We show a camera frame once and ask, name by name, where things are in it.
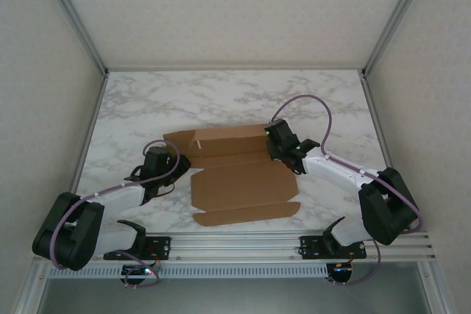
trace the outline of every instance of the brown cardboard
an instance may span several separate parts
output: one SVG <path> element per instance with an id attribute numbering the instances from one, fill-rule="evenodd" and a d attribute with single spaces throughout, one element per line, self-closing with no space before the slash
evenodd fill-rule
<path id="1" fill-rule="evenodd" d="M 270 160 L 265 124 L 196 129 L 163 136 L 204 168 L 191 176 L 191 204 L 203 226 L 289 217 L 300 208 L 295 175 Z"/>

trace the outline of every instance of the white marble surface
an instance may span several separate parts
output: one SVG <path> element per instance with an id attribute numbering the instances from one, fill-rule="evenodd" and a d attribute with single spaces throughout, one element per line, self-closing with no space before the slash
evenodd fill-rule
<path id="1" fill-rule="evenodd" d="M 143 162 L 143 146 L 181 129 L 268 122 L 287 99 L 301 93 L 323 98 L 333 113 L 327 148 L 370 168 L 384 168 L 366 99 L 356 71 L 170 71 L 112 73 L 99 112 L 79 184 L 80 195 L 122 182 Z M 321 141 L 327 114 L 318 102 L 291 103 L 280 117 L 289 118 L 300 140 Z M 324 229 L 342 215 L 359 211 L 358 198 L 311 176 L 299 176 L 301 203 L 290 218 L 214 227 L 198 225 L 191 215 L 190 175 L 175 191 L 125 218 L 148 232 L 277 231 Z"/>

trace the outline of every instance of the flattened cardboard box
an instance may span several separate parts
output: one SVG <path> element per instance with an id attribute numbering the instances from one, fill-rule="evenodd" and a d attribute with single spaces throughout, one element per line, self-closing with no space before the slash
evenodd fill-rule
<path id="1" fill-rule="evenodd" d="M 300 209 L 296 177 L 270 160 L 265 124 L 187 130 L 165 134 L 192 168 L 191 204 L 202 226 L 289 217 Z"/>

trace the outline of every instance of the purple cable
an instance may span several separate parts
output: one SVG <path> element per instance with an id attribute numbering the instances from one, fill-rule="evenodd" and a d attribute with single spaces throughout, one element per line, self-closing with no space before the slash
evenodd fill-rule
<path id="1" fill-rule="evenodd" d="M 151 283 L 148 283 L 148 284 L 144 284 L 144 285 L 132 285 L 134 287 L 134 289 L 136 288 L 145 288 L 145 287 L 151 287 L 151 286 L 155 286 L 157 285 L 159 282 L 160 282 L 160 277 L 159 277 L 159 271 L 160 271 L 160 268 L 158 268 L 156 271 L 154 271 L 152 269 L 152 266 L 149 266 L 147 265 L 144 261 L 142 261 L 141 259 L 139 259 L 138 257 L 135 257 L 134 255 L 128 253 L 127 251 L 123 251 L 123 250 L 116 250 L 116 253 L 119 253 L 119 254 L 122 254 L 124 255 L 125 257 L 128 257 L 130 258 L 131 260 L 134 260 L 136 261 L 137 263 L 139 263 L 141 266 L 136 266 L 134 268 L 131 268 L 127 273 L 126 273 L 126 276 L 124 277 L 124 284 L 126 285 L 126 288 L 127 286 L 129 286 L 130 284 L 128 283 L 128 278 L 130 276 L 131 273 L 133 273 L 134 271 L 136 271 L 138 268 L 148 268 L 154 275 L 155 275 L 155 281 L 154 282 L 151 282 Z"/>
<path id="2" fill-rule="evenodd" d="M 324 138 L 322 139 L 322 142 L 321 142 L 321 152 L 322 152 L 322 154 L 326 155 L 327 152 L 325 150 L 325 142 L 327 141 L 327 138 L 329 137 L 329 134 L 330 134 L 330 129 L 332 128 L 332 112 L 330 111 L 329 106 L 327 106 L 327 104 L 322 99 L 320 99 L 319 97 L 317 97 L 315 95 L 310 95 L 310 94 L 295 96 L 292 99 L 289 99 L 288 101 L 283 103 L 283 105 L 280 108 L 278 108 L 278 110 L 273 115 L 271 121 L 274 121 L 276 119 L 276 117 L 278 116 L 278 114 L 280 114 L 280 112 L 283 110 L 283 108 L 285 108 L 288 104 L 290 104 L 291 102 L 293 102 L 297 99 L 303 99 L 303 98 L 315 99 L 316 101 L 320 102 L 324 106 L 325 110 L 327 111 L 327 115 L 329 117 L 329 122 L 328 122 L 328 125 L 327 125 L 327 131 L 325 132 L 325 136 L 324 136 Z M 330 160 L 332 160 L 333 162 L 335 162 L 339 165 L 342 165 L 345 168 L 349 168 L 350 170 L 352 170 L 354 172 L 357 172 L 357 173 L 361 172 L 360 168 L 357 168 L 354 165 L 350 165 L 349 163 L 338 160 L 338 159 L 336 159 L 335 157 L 332 157 L 332 156 L 328 156 L 328 158 Z M 419 219 L 419 224 L 417 225 L 417 227 L 415 227 L 413 229 L 410 229 L 408 231 L 404 231 L 403 232 L 404 235 L 408 235 L 408 234 L 411 234 L 411 233 L 418 232 L 422 228 L 422 225 L 423 225 L 422 213 L 419 211 L 419 209 L 414 204 L 412 204 L 403 194 L 399 193 L 399 191 L 394 189 L 391 185 L 384 182 L 381 178 L 378 178 L 377 176 L 374 176 L 373 174 L 368 173 L 368 172 L 365 172 L 364 175 L 371 178 L 371 179 L 373 179 L 373 180 L 375 180 L 376 182 L 380 183 L 382 186 L 387 188 L 395 196 L 397 196 L 404 204 L 406 204 L 408 207 L 410 207 L 412 209 L 412 211 L 415 212 L 415 214 L 417 215 L 417 218 Z M 376 250 L 378 251 L 378 262 L 376 264 L 375 269 L 371 272 L 371 274 L 368 274 L 367 276 L 365 276 L 361 279 L 357 279 L 356 281 L 344 283 L 344 285 L 357 285 L 358 283 L 362 283 L 363 281 L 368 280 L 374 274 L 376 274 L 376 272 L 378 271 L 378 269 L 380 268 L 380 265 L 381 265 L 381 253 L 380 253 L 380 248 L 379 248 L 378 244 L 376 243 L 376 241 L 373 240 L 373 242 L 375 243 Z"/>
<path id="3" fill-rule="evenodd" d="M 177 161 L 176 161 L 175 165 L 171 168 L 171 170 L 168 171 L 165 174 L 162 174 L 161 176 L 155 176 L 153 178 L 149 178 L 149 179 L 146 179 L 146 180 L 139 180 L 137 182 L 131 182 L 131 183 L 127 183 L 127 184 L 115 185 L 114 187 L 109 187 L 107 189 L 99 191 L 98 193 L 93 193 L 89 196 L 85 196 L 85 197 L 81 198 L 78 202 L 73 204 L 71 206 L 71 208 L 68 209 L 67 212 L 64 214 L 64 216 L 62 216 L 62 218 L 60 219 L 59 223 L 57 224 L 56 228 L 54 229 L 54 231 L 52 233 L 51 243 L 49 244 L 49 257 L 51 258 L 52 265 L 54 265 L 59 270 L 66 269 L 65 266 L 62 266 L 57 261 L 56 254 L 55 254 L 56 240 L 57 240 L 57 236 L 59 235 L 59 231 L 62 228 L 62 226 L 66 223 L 67 218 L 73 213 L 73 211 L 75 211 L 75 209 L 78 208 L 78 206 L 80 206 L 81 204 L 83 204 L 84 202 L 86 202 L 88 200 L 95 199 L 98 196 L 102 196 L 103 194 L 110 193 L 112 191 L 115 191 L 115 190 L 118 190 L 118 189 L 121 189 L 121 188 L 132 187 L 134 185 L 141 185 L 143 183 L 153 182 L 154 180 L 159 180 L 159 179 L 165 178 L 166 176 L 169 176 L 170 174 L 172 174 L 173 171 L 175 171 L 175 169 L 177 169 L 178 163 L 180 162 L 180 152 L 178 151 L 178 148 L 170 141 L 167 141 L 167 140 L 153 140 L 153 141 L 151 141 L 150 143 L 148 143 L 144 147 L 144 150 L 143 150 L 144 156 L 145 156 L 145 152 L 146 152 L 147 147 L 149 147 L 153 143 L 165 143 L 165 144 L 168 144 L 168 145 L 170 145 L 171 147 L 174 148 L 174 150 L 177 153 Z"/>

